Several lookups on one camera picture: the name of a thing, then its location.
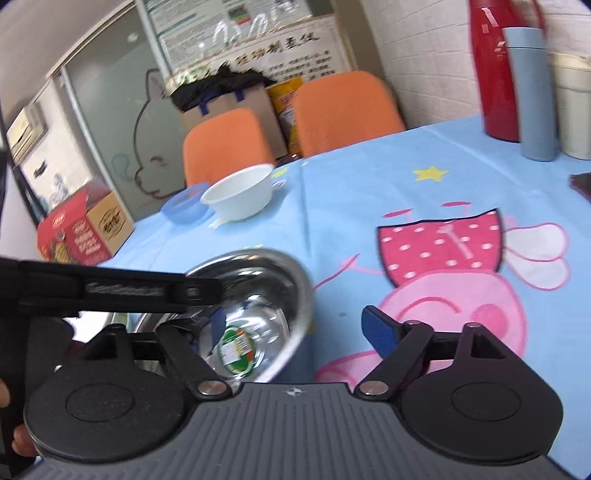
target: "red box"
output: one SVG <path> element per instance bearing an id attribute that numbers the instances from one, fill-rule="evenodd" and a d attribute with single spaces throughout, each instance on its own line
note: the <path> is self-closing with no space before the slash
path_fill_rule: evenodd
<path id="1" fill-rule="evenodd" d="M 117 196 L 94 179 L 39 224 L 37 248 L 47 261 L 94 266 L 112 258 L 133 231 Z"/>

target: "air conditioner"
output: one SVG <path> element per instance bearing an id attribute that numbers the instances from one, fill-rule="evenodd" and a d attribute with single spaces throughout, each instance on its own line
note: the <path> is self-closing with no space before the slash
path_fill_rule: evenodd
<path id="1" fill-rule="evenodd" d="M 41 109 L 36 103 L 26 106 L 18 114 L 7 133 L 8 145 L 15 164 L 18 165 L 25 158 L 46 131 Z"/>

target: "blue tablecloth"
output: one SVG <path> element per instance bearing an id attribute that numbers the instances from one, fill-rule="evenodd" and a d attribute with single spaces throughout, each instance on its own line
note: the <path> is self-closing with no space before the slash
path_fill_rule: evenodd
<path id="1" fill-rule="evenodd" d="M 568 176 L 591 164 L 522 157 L 478 117 L 298 161 L 266 211 L 210 228 L 160 214 L 106 265 L 183 272 L 244 247 L 284 251 L 316 285 L 316 380 L 354 385 L 379 362 L 361 311 L 380 306 L 438 330 L 484 323 L 560 395 L 551 457 L 591 472 L 591 205 Z"/>

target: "blue plastic container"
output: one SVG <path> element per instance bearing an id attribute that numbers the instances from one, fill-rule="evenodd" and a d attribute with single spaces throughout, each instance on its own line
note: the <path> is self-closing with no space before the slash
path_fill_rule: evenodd
<path id="1" fill-rule="evenodd" d="M 209 207 L 201 203 L 201 196 L 209 183 L 198 183 L 176 194 L 160 211 L 173 223 L 198 223 L 209 217 Z"/>

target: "light blue thermos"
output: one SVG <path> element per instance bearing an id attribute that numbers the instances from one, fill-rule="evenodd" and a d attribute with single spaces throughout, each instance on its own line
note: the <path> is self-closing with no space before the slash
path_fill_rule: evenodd
<path id="1" fill-rule="evenodd" d="M 558 155 L 554 90 L 543 32 L 504 28 L 517 97 L 519 138 L 524 157 L 551 161 Z"/>

